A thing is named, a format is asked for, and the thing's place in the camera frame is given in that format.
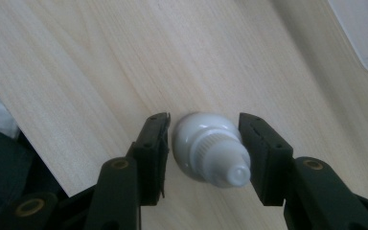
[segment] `bottle cap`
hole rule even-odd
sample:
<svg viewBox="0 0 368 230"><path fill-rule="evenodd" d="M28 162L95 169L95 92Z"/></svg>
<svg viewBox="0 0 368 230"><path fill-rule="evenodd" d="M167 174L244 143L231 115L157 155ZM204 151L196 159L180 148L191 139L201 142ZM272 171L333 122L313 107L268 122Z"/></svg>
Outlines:
<svg viewBox="0 0 368 230"><path fill-rule="evenodd" d="M172 148L181 170L191 178L221 188L249 182L249 154L236 127L222 116L195 113L185 117L175 128Z"/></svg>

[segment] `white bottle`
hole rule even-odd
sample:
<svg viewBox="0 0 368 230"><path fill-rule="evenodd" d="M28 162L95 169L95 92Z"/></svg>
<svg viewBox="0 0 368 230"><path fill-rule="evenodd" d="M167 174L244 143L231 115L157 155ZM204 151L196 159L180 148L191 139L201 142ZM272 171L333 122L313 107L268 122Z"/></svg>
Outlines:
<svg viewBox="0 0 368 230"><path fill-rule="evenodd" d="M225 117L193 113L178 122L172 151L189 177L220 188L241 187L250 180L250 157L237 128Z"/></svg>

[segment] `screw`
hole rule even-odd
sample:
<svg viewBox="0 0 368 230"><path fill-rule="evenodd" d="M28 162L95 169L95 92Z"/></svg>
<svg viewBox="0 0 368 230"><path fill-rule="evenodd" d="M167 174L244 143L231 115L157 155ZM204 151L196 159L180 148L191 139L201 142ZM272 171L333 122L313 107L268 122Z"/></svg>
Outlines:
<svg viewBox="0 0 368 230"><path fill-rule="evenodd" d="M44 203L41 198L31 198L17 206L14 213L20 218L25 218L40 211L44 207Z"/></svg>
<svg viewBox="0 0 368 230"><path fill-rule="evenodd" d="M313 170L322 170L324 166L316 161L313 160L305 160L303 164Z"/></svg>
<svg viewBox="0 0 368 230"><path fill-rule="evenodd" d="M117 169L117 170L121 170L126 168L129 165L129 163L126 160L116 160L114 162L112 162L112 167Z"/></svg>

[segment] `light wooden surface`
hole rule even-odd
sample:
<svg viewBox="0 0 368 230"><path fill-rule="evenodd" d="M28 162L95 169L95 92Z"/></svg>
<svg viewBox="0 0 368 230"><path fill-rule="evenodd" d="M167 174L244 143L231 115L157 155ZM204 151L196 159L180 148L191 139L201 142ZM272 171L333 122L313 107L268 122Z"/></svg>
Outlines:
<svg viewBox="0 0 368 230"><path fill-rule="evenodd" d="M329 0L343 31L368 70L368 1Z"/></svg>
<svg viewBox="0 0 368 230"><path fill-rule="evenodd" d="M0 97L69 195L149 115L211 111L265 118L368 197L368 72L325 0L2 0ZM166 177L144 229L286 229L251 186L195 182L172 154Z"/></svg>

